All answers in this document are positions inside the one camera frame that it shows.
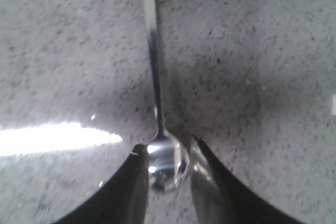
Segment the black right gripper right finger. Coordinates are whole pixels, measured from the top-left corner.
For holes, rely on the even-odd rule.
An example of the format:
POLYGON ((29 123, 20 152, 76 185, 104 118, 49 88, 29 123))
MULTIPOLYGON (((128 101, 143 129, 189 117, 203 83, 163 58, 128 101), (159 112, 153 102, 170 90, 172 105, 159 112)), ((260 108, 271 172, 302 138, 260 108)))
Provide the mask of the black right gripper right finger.
POLYGON ((191 159, 191 192, 198 223, 300 222, 245 186, 196 135, 191 159))

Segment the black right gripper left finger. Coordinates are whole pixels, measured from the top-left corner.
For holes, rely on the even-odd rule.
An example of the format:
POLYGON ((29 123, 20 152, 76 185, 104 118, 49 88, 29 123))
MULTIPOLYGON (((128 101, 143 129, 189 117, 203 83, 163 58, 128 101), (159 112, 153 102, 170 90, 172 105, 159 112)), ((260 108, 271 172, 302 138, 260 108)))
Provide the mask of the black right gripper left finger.
POLYGON ((55 223, 144 223, 148 200, 147 146, 137 144, 113 176, 55 223))

